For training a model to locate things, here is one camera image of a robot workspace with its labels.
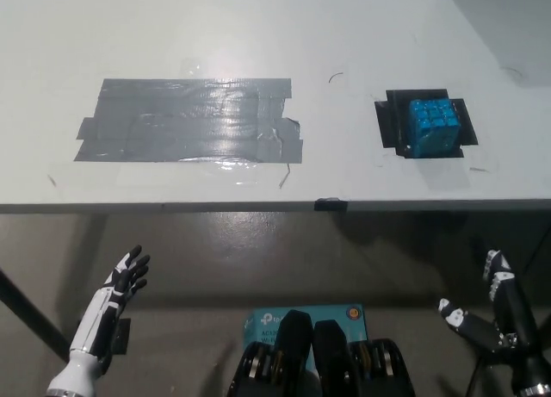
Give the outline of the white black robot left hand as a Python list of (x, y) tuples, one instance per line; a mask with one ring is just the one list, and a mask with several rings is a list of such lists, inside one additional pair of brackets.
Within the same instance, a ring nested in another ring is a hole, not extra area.
[(94, 293), (71, 341), (69, 362), (50, 381), (46, 396), (96, 395), (96, 382), (111, 364), (121, 315), (147, 284), (151, 257), (141, 252), (141, 245), (128, 251)]

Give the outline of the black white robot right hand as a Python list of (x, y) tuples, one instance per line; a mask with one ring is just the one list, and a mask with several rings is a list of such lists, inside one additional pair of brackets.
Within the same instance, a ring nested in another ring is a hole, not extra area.
[(486, 253), (482, 273), (493, 321), (442, 298), (438, 312), (449, 329), (474, 347), (488, 363), (511, 368), (515, 396), (549, 396), (550, 363), (544, 356), (536, 320), (520, 279), (500, 250)]

